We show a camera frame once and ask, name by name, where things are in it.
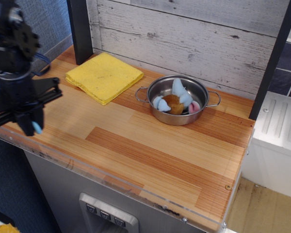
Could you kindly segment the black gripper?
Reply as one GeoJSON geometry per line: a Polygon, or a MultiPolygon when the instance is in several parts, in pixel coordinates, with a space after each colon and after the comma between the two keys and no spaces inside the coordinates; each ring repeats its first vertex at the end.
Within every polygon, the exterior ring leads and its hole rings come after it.
{"type": "Polygon", "coordinates": [[[0,72],[0,126],[17,123],[26,136],[34,136],[32,121],[44,128],[44,107],[62,96],[57,77],[33,79],[27,73],[0,72]]]}

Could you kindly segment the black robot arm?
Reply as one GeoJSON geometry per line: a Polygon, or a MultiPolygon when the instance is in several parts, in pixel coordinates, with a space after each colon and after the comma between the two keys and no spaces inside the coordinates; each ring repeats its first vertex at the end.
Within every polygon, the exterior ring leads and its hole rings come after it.
{"type": "Polygon", "coordinates": [[[34,58],[50,62],[38,39],[15,1],[0,0],[0,126],[17,123],[26,136],[42,132],[45,104],[62,96],[59,78],[33,79],[49,70],[32,70],[34,58]]]}

